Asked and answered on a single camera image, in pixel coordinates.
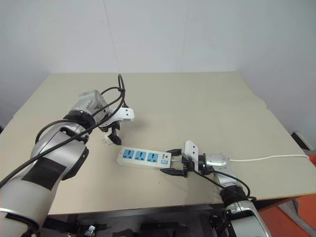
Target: power strip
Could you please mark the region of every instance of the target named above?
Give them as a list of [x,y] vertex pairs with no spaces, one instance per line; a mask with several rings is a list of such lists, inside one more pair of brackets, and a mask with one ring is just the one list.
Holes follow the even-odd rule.
[[170,168],[171,153],[122,147],[118,155],[118,163],[139,168]]

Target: table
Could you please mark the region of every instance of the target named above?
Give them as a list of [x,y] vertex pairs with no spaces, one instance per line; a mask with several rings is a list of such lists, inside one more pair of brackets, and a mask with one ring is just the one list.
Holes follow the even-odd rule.
[[[231,159],[303,154],[284,127],[236,72],[122,74],[135,120],[124,123],[124,146],[165,151],[186,140],[201,153]],[[114,73],[51,74],[0,135],[0,178],[29,159],[37,132],[62,119],[82,92],[117,86]],[[109,92],[110,102],[118,92]],[[62,181],[49,214],[221,203],[217,188],[194,173],[120,166],[120,146],[106,145],[95,129],[89,157],[78,174]],[[300,157],[232,162],[238,178],[258,199],[316,192],[316,169]]]

